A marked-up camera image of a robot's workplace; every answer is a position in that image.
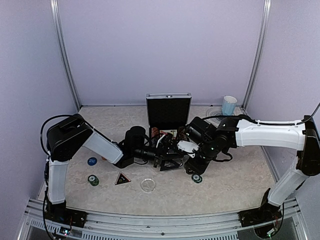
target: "case lid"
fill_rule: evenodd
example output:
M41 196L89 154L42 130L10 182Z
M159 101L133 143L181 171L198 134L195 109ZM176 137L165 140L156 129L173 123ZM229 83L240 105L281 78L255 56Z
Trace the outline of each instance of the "case lid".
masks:
M149 126L177 129L188 122L191 93L150 93L146 95Z

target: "light blue cup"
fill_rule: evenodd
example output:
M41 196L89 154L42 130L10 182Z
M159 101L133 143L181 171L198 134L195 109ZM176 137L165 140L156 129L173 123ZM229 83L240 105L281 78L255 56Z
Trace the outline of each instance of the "light blue cup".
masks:
M224 96L222 103L222 115L231 116L234 114L237 99L233 96Z

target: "black triangle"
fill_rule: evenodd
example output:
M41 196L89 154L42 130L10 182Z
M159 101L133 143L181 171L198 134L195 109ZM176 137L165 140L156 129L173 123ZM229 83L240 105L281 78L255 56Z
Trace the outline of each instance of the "black triangle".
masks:
M116 179L115 185L130 183L131 180L127 178L122 172L119 173L118 178Z

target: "table surface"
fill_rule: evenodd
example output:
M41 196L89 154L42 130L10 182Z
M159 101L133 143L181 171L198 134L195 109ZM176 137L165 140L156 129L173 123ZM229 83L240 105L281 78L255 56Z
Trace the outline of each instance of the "table surface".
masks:
M195 116L206 117L207 110L212 108L221 109L192 106L189 122ZM79 113L116 142L120 142L132 126L148 129L145 106L83 107ZM236 108L235 114L241 114L241 110ZM183 167L159 171L150 162L119 169L82 147L68 166L67 207L147 216L211 214L258 207L265 191L275 183L261 148L231 148L230 153L232 161L211 162L202 175L203 181L195 183ZM97 164L89 166L90 157L96 157ZM115 185L120 172L131 182ZM90 185L90 175L98 177L98 186ZM152 192L144 192L141 182L149 178L155 181L156 187ZM43 192L42 189L38 199L43 199Z

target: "white wall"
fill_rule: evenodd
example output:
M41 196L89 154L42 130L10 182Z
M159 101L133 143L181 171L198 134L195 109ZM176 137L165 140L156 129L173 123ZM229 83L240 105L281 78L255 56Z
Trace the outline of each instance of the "white wall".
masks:
M270 20L248 113L285 121L310 115L320 102L320 1L273 0ZM320 111L315 116L320 129ZM282 176L296 152L267 148ZM312 240L320 237L320 175L309 178L296 198Z
M191 92L193 104L241 104L264 0L63 0L59 12L83 105L146 104Z
M44 179L40 127L75 113L49 0L0 2L0 238L15 239Z

